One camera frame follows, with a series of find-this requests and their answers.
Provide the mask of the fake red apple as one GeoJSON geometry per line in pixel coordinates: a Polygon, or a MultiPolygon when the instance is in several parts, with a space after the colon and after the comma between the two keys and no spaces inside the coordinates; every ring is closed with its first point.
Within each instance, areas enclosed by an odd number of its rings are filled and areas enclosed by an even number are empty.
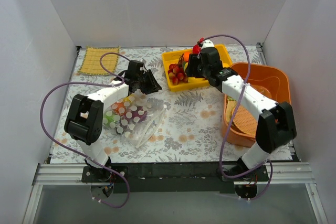
{"type": "Polygon", "coordinates": [[[192,49],[192,53],[193,54],[199,54],[200,53],[200,50],[201,50],[201,47],[199,44],[196,44],[193,49],[192,49]]]}

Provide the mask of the fake purple onion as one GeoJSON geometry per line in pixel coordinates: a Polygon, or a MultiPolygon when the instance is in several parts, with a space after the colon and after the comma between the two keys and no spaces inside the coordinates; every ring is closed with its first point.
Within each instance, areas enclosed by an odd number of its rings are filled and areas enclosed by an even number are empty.
{"type": "Polygon", "coordinates": [[[146,110],[144,110],[142,106],[132,106],[129,109],[129,112],[131,113],[131,117],[129,118],[129,120],[134,123],[144,121],[148,113],[146,110]]]}

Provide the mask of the clear dotted zip bag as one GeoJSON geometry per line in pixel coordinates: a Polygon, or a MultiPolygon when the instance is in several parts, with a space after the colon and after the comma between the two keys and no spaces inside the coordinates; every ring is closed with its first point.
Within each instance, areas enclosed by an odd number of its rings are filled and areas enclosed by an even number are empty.
{"type": "Polygon", "coordinates": [[[139,148],[159,128],[166,109],[163,100],[138,90],[109,106],[102,122],[114,135],[139,148]]]}

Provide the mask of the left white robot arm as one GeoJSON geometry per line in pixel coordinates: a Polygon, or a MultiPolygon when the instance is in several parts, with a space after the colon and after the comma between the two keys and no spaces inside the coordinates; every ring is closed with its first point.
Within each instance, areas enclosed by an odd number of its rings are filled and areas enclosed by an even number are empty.
{"type": "Polygon", "coordinates": [[[143,94],[151,94],[162,90],[162,87],[143,62],[131,60],[127,70],[115,74],[106,87],[89,95],[77,94],[72,99],[65,121],[65,132],[79,141],[86,161],[95,167],[93,175],[100,182],[108,181],[112,175],[111,168],[106,165],[109,157],[99,141],[103,113],[109,106],[138,90],[143,94]]]}

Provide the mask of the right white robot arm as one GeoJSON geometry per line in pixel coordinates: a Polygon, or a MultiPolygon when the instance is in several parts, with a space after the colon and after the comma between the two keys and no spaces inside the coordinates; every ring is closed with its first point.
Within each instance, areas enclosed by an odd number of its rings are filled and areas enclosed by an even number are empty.
{"type": "Polygon", "coordinates": [[[277,148],[296,138],[292,106],[278,103],[253,88],[230,67],[223,67],[219,52],[210,40],[200,43],[200,52],[191,54],[186,67],[188,77],[205,78],[221,93],[242,105],[257,121],[255,143],[225,176],[251,180],[257,169],[277,148]]]}

